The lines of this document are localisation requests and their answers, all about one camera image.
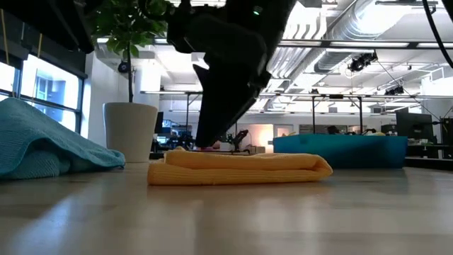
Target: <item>blue towel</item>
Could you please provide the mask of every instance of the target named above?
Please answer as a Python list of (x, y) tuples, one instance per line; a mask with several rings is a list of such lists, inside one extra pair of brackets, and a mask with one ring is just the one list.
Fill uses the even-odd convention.
[(0, 102), (0, 180), (33, 179), (125, 165), (124, 155), (60, 125), (26, 102)]

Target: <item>potted plant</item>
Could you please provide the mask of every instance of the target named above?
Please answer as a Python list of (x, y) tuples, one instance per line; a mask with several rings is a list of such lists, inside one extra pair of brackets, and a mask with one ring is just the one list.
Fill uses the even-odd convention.
[[(148, 1), (147, 11), (162, 15), (169, 3)], [(108, 38), (107, 49), (122, 56), (119, 72), (126, 72), (129, 82), (129, 103), (106, 103), (103, 106), (107, 147), (125, 155), (126, 162), (147, 162), (151, 149), (157, 109), (133, 103), (133, 57), (139, 57), (138, 46), (152, 45), (156, 36), (163, 37), (166, 24), (153, 21), (140, 11), (138, 0), (105, 0), (87, 17), (94, 43)]]

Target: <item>blue bin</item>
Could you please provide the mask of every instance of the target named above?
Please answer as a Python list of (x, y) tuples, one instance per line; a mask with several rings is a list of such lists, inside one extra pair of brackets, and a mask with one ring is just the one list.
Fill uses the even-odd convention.
[(275, 153), (323, 157), (334, 169), (401, 169), (407, 137), (364, 135), (293, 135), (274, 139)]

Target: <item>plant stem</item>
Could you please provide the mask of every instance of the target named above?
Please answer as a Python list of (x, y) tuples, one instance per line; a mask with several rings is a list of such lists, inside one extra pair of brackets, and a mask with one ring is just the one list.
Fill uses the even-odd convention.
[(129, 68), (127, 69), (128, 81), (129, 81), (129, 103), (132, 103), (132, 99), (134, 98), (133, 90), (132, 90), (132, 62), (130, 59), (130, 42), (127, 44), (127, 65)]

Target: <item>folded yellow towel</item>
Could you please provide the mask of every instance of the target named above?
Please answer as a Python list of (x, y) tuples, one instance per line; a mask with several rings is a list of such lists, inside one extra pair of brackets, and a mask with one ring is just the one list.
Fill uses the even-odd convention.
[(151, 163), (150, 185), (224, 185), (319, 181), (332, 174), (322, 157), (311, 154), (231, 156), (173, 150)]

